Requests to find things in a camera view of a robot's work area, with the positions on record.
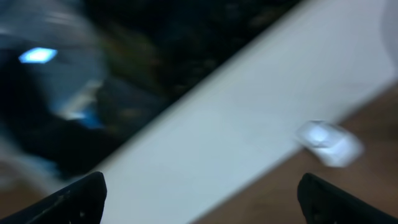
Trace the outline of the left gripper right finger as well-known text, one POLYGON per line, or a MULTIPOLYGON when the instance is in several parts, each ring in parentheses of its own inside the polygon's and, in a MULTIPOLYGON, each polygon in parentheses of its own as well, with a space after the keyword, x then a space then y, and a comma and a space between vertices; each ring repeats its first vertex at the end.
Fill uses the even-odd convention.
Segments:
POLYGON ((297 199, 307 224, 397 224, 397 218, 311 173, 300 180, 297 199))

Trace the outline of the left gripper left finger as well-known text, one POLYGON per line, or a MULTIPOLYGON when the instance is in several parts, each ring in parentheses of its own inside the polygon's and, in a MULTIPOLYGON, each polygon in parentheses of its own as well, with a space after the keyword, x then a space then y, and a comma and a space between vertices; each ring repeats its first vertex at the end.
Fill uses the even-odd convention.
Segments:
POLYGON ((94 172, 1 219, 1 224, 100 224, 106 196, 104 175, 94 172))

